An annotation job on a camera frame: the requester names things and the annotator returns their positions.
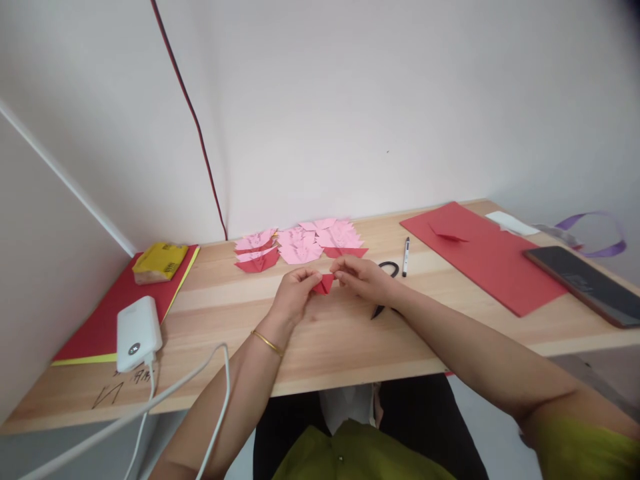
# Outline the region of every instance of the red cable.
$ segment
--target red cable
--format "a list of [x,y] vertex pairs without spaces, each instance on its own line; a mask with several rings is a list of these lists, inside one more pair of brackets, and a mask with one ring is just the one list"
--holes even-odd
[[158,10],[158,5],[156,4],[155,0],[151,0],[151,6],[153,7],[153,12],[155,13],[155,19],[158,22],[158,27],[160,27],[162,38],[165,41],[167,52],[169,53],[169,56],[171,58],[171,63],[173,64],[173,70],[175,71],[175,76],[178,77],[178,81],[180,82],[180,87],[182,88],[182,93],[185,94],[185,100],[189,105],[189,110],[191,110],[191,116],[193,117],[195,126],[198,128],[198,136],[200,136],[200,146],[202,147],[202,155],[204,156],[205,163],[207,164],[207,171],[209,172],[209,180],[211,181],[211,189],[213,190],[213,198],[215,198],[215,204],[218,207],[218,215],[220,216],[220,223],[222,224],[222,230],[225,231],[225,240],[229,240],[229,236],[227,235],[227,228],[225,226],[225,221],[222,220],[222,210],[220,210],[220,202],[218,202],[218,194],[215,192],[215,185],[213,184],[213,174],[211,173],[209,156],[207,155],[207,149],[205,148],[205,140],[204,138],[202,138],[202,130],[200,129],[200,122],[198,121],[198,116],[195,114],[195,110],[193,109],[193,105],[191,104],[191,99],[189,98],[189,94],[187,93],[187,88],[185,87],[185,83],[182,81],[182,75],[180,75],[180,69],[178,68],[178,64],[176,63],[175,57],[173,56],[173,50],[171,48],[171,44],[169,43],[169,39],[167,38],[167,32],[165,31],[165,26],[162,23],[162,18],[160,17],[160,11]]

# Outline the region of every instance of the red paper sheet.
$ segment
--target red paper sheet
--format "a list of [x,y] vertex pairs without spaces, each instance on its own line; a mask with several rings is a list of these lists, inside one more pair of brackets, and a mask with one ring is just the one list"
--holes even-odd
[[146,295],[155,299],[158,319],[162,323],[197,250],[198,245],[189,247],[184,260],[170,281],[151,285],[137,285],[133,278],[131,268],[142,255],[142,253],[136,253],[91,316],[53,360],[70,360],[116,353],[118,312]]
[[338,258],[343,255],[354,255],[358,258],[362,258],[369,249],[349,249],[342,247],[325,247],[325,253],[329,258]]
[[274,266],[278,258],[280,258],[280,252],[278,249],[273,249],[262,257],[246,262],[236,262],[234,265],[247,273],[258,273]]
[[311,290],[314,292],[318,292],[320,295],[328,295],[331,291],[331,286],[333,285],[334,276],[332,273],[328,273],[322,276],[322,280]]
[[518,317],[567,290],[523,256],[537,245],[456,202],[400,222]]

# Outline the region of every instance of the wooden desk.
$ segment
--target wooden desk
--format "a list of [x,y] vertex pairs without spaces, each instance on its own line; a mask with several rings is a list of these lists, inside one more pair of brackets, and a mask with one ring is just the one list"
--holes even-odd
[[[466,204],[484,215],[500,209],[490,201]],[[399,222],[420,211],[355,221],[367,258],[401,264],[407,230]],[[614,328],[572,295],[566,294],[532,314],[517,318],[411,236],[409,276],[398,281],[475,318],[546,356],[640,344],[640,329]],[[538,245],[556,245],[539,233]],[[158,392],[204,360],[211,347],[226,341],[233,354],[269,310],[282,275],[292,268],[282,259],[265,272],[248,275],[234,266],[233,242],[202,248],[169,316],[162,324],[164,348],[157,362]],[[311,265],[328,272],[332,260]],[[615,275],[612,278],[640,293]],[[286,395],[372,381],[446,371],[435,354],[402,319],[385,309],[370,321],[373,306],[336,286],[327,297],[312,298],[284,357],[274,395]],[[222,366],[222,352],[182,389],[160,404],[160,413],[189,408]],[[115,364],[50,367],[25,396],[0,433],[17,433],[115,419],[132,404],[146,402],[144,368],[117,375]]]

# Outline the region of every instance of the pen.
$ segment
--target pen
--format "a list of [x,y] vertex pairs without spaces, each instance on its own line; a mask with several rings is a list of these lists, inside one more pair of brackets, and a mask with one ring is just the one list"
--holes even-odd
[[409,237],[405,242],[405,261],[402,264],[402,276],[407,276],[407,264],[409,263]]

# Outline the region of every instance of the black pants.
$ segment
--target black pants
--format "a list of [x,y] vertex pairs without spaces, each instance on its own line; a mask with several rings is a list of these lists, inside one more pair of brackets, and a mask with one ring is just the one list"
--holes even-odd
[[[488,479],[444,374],[382,383],[380,431],[446,468],[457,480]],[[269,400],[255,431],[254,480],[270,480],[309,425],[331,436],[318,392]]]

